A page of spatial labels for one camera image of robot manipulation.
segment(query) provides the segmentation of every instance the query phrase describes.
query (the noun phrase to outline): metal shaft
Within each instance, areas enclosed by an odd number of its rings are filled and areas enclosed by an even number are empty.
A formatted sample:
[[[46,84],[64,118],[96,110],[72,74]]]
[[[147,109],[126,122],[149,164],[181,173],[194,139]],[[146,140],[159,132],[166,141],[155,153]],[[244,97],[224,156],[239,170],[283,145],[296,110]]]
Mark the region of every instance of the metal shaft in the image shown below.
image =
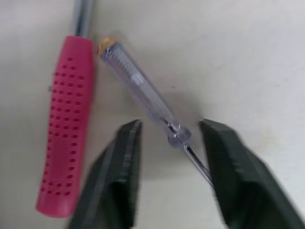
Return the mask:
[[[71,35],[88,37],[93,0],[75,0]]]

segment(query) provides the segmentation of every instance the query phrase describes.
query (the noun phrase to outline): white table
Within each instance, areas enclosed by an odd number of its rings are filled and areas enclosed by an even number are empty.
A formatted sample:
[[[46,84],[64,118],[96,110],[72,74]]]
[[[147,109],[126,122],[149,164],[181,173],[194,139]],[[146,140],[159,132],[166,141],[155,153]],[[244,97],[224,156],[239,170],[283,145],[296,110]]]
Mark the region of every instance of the white table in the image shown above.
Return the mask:
[[[73,1],[0,3],[0,228],[63,229],[35,210],[48,86]],[[96,0],[90,37],[117,36],[194,134],[226,123],[305,214],[305,3],[301,0]],[[96,60],[83,181],[116,129],[142,118],[140,229],[222,229],[214,194],[183,153]]]

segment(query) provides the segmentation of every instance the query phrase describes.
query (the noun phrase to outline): red plastic handle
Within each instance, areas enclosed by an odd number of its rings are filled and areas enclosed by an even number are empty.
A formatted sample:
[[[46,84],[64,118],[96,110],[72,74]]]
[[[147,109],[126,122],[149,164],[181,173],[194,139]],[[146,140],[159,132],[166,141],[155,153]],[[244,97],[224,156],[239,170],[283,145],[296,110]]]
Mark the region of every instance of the red plastic handle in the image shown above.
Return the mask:
[[[93,86],[92,41],[67,36],[52,86],[47,158],[36,209],[51,217],[73,213]]]

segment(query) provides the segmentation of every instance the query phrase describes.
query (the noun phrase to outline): clear screwdriver handle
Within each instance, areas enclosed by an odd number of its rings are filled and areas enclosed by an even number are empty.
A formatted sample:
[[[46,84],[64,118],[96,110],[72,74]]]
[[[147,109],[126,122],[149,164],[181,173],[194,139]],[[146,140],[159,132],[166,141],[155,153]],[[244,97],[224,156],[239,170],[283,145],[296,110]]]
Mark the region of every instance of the clear screwdriver handle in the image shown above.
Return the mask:
[[[101,55],[123,82],[133,98],[146,110],[153,122],[161,126],[174,147],[183,147],[190,137],[188,129],[181,126],[170,106],[163,100],[153,84],[140,70],[124,47],[116,42]]]

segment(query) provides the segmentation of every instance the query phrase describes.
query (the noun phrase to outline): screwdriver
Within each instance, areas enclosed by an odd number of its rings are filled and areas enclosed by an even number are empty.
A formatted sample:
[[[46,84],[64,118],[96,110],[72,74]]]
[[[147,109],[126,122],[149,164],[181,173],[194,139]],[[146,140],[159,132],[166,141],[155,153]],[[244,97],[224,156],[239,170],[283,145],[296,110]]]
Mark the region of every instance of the screwdriver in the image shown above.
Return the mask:
[[[115,38],[108,37],[99,44],[98,54],[110,66],[115,76],[127,87],[150,119],[165,131],[169,144],[183,150],[201,175],[212,186],[208,166],[191,146],[190,130],[179,123],[171,107],[136,65],[122,44]]]
[[[93,87],[92,41],[87,38],[93,0],[76,0],[53,78],[46,164],[36,209],[67,217],[76,206]]]

